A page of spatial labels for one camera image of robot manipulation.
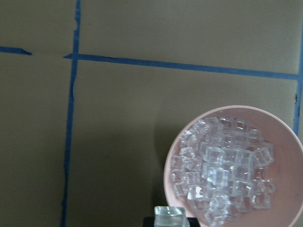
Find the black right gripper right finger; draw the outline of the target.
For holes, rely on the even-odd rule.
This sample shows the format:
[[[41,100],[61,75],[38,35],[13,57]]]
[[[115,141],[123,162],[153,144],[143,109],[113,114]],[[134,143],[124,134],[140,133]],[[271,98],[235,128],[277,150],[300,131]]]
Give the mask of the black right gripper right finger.
[[[197,218],[187,218],[189,227],[200,227],[199,221]]]

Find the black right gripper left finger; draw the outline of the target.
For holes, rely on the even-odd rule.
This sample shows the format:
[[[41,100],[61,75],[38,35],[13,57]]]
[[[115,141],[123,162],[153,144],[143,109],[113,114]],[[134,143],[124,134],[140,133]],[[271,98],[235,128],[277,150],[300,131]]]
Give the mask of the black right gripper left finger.
[[[145,217],[143,219],[143,227],[154,227],[154,217]]]

